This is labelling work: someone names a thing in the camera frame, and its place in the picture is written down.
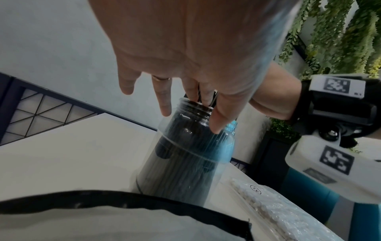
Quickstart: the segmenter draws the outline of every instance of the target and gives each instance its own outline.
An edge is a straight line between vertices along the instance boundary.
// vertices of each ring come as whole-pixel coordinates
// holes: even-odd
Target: circular logo
[[[255,191],[256,193],[262,194],[261,190],[259,190],[259,189],[256,188],[255,186],[250,185],[250,187],[251,187],[251,189],[252,189],[253,191]]]

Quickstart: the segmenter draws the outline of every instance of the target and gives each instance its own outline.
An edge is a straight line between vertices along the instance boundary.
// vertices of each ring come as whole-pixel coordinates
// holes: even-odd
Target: glass jar
[[[234,149],[236,121],[220,134],[209,129],[213,108],[187,98],[164,118],[136,179],[140,193],[203,206]]]

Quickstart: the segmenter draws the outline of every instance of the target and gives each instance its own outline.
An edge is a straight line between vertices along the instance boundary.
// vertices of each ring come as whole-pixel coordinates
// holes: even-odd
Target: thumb
[[[210,130],[215,134],[220,133],[227,124],[238,117],[253,94],[254,91],[252,90],[242,94],[223,94],[219,92],[217,104],[209,119]]]

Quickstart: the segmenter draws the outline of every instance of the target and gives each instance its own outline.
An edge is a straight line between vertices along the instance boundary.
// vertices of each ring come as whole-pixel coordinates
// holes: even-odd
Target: human hand
[[[209,120],[218,133],[260,86],[298,10],[299,0],[90,0],[111,40],[123,93],[141,72],[181,78],[204,105],[218,90]],[[160,110],[171,113],[171,79],[152,81]]]
[[[302,83],[275,62],[249,103],[263,114],[288,120],[299,102]]]

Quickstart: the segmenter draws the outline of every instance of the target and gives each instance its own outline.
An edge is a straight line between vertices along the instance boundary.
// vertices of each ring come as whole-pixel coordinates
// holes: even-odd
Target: jar
[[[219,182],[234,149],[236,121],[218,135],[209,129],[213,108],[180,99],[164,118],[137,176],[138,191],[203,206]]]

